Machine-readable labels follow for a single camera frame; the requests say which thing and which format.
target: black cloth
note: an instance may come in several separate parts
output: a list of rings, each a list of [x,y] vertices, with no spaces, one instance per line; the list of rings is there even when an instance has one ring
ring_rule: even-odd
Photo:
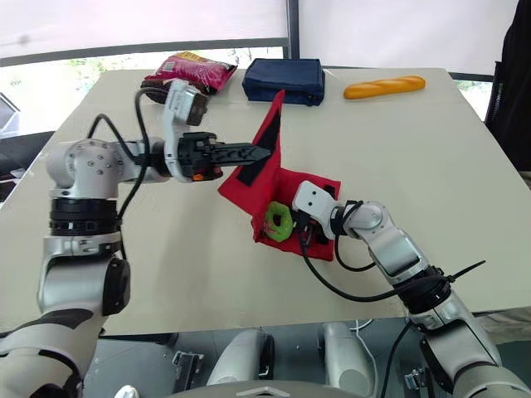
[[[531,171],[531,0],[519,0],[496,62],[485,125],[520,171]]]

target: white curtain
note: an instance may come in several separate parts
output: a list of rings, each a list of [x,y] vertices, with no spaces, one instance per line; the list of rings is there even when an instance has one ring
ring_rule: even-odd
[[[0,0],[0,58],[286,36],[285,0]]]
[[[300,56],[323,65],[494,74],[517,0],[300,0]]]

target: red cloth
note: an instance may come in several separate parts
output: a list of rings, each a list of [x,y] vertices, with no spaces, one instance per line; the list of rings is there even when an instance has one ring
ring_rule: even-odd
[[[253,144],[257,145],[264,133],[271,133],[271,125],[275,123],[275,118],[280,117],[284,94],[285,92],[282,90],[276,95],[264,122],[253,139]],[[267,206],[271,201],[277,201],[291,208],[297,188],[305,180],[321,188],[332,187],[334,189],[334,198],[337,200],[341,182],[304,172],[292,172],[282,168],[280,166],[280,123],[278,126],[278,131],[275,131],[277,134],[275,151],[267,159],[252,184],[249,186],[238,179],[240,171],[243,167],[246,167],[240,166],[232,172],[231,176],[219,187],[218,191],[226,199],[252,215],[251,224],[255,242],[301,255],[299,239],[295,232],[291,234],[289,239],[280,243],[268,238],[263,233],[262,227],[266,218]],[[309,257],[332,261],[334,259],[334,243],[329,241],[328,244],[320,244],[312,239],[307,252]]]

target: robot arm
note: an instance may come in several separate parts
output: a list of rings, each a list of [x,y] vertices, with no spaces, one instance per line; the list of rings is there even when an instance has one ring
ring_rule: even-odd
[[[46,160],[56,184],[51,234],[37,295],[42,316],[0,341],[2,398],[80,396],[105,320],[129,302],[129,263],[124,251],[117,255],[123,249],[119,183],[208,181],[222,176],[221,167],[270,155],[248,143],[218,143],[213,133],[188,133],[188,125],[201,123],[206,104],[192,86],[172,84],[163,114],[166,141],[149,140],[145,170],[146,141],[87,138],[52,149]]]
[[[333,239],[348,235],[362,240],[369,254],[424,333],[421,349],[440,386],[458,397],[531,396],[528,387],[501,366],[496,346],[442,275],[377,201],[342,206],[326,191],[303,182],[293,208],[307,213]],[[424,283],[414,280],[426,278]]]

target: white table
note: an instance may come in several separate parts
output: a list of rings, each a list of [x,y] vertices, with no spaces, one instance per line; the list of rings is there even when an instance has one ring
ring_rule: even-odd
[[[251,141],[269,108],[247,101],[242,72],[212,99],[199,128],[228,143]],[[52,185],[44,168],[49,149],[83,138],[100,112],[127,137],[138,137],[133,97],[147,73],[103,74],[0,211],[0,330],[39,316],[35,292]],[[353,82],[412,74],[426,78],[423,91],[353,102],[342,97]],[[145,100],[143,110],[149,133],[162,136],[162,106]],[[109,131],[97,136],[112,139]],[[447,273],[488,260],[454,284],[472,311],[531,304],[529,190],[443,70],[329,70],[319,107],[285,105],[281,142],[283,167],[342,181],[341,200],[385,203]],[[253,243],[251,218],[217,194],[221,182],[170,181],[139,190],[124,221],[131,301],[106,323],[109,333],[406,313],[397,299],[350,303],[320,285],[299,256]],[[129,189],[120,188],[122,200]],[[342,251],[351,265],[369,262],[361,242],[344,239]],[[335,263],[319,268],[352,293],[389,289],[377,269],[352,274]]]

